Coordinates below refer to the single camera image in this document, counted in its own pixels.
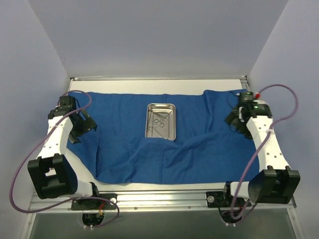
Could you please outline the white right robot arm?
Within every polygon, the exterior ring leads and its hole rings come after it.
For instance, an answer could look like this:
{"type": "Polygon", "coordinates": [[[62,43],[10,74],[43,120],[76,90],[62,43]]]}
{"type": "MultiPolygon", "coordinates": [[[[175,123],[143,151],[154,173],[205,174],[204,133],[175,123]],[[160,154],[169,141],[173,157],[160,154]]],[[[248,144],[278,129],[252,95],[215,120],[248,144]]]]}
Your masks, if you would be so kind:
{"type": "Polygon", "coordinates": [[[229,126],[254,142],[256,152],[238,182],[229,182],[221,193],[226,205],[239,198],[253,204],[288,204],[300,182],[280,149],[267,104],[242,104],[225,119],[229,126]]]}

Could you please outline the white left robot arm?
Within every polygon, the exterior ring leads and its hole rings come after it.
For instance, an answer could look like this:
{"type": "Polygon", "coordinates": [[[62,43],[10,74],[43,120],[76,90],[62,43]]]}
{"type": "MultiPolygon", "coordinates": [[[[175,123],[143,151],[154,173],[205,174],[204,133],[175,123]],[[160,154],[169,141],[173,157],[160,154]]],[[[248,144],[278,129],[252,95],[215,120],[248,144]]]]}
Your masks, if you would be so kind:
{"type": "Polygon", "coordinates": [[[93,182],[78,179],[66,157],[67,143],[80,143],[79,137],[97,125],[86,110],[70,114],[57,108],[48,115],[47,139],[38,157],[27,164],[27,169],[40,199],[62,196],[83,197],[89,209],[100,205],[101,197],[93,182]]]}

